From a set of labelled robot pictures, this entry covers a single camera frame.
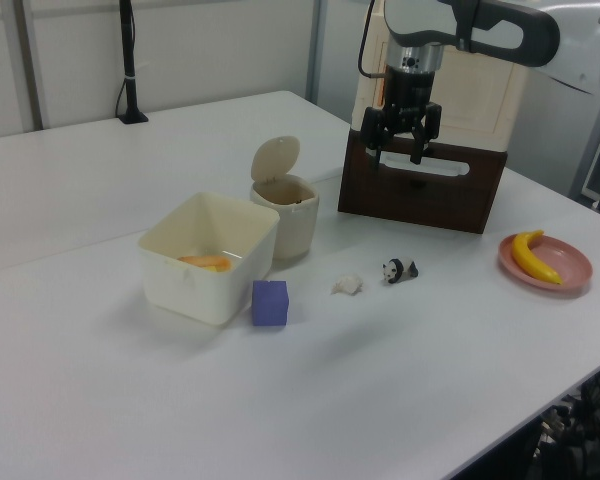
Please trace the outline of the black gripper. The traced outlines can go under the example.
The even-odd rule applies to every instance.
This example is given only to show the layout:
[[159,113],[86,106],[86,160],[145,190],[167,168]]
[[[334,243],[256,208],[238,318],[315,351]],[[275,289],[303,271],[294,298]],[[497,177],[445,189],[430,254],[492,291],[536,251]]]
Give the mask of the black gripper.
[[411,162],[419,165],[426,145],[438,137],[442,112],[431,101],[435,74],[442,63],[440,45],[389,45],[385,60],[385,72],[372,76],[384,80],[382,107],[366,108],[360,129],[374,171],[380,166],[384,146],[398,134],[413,137]]

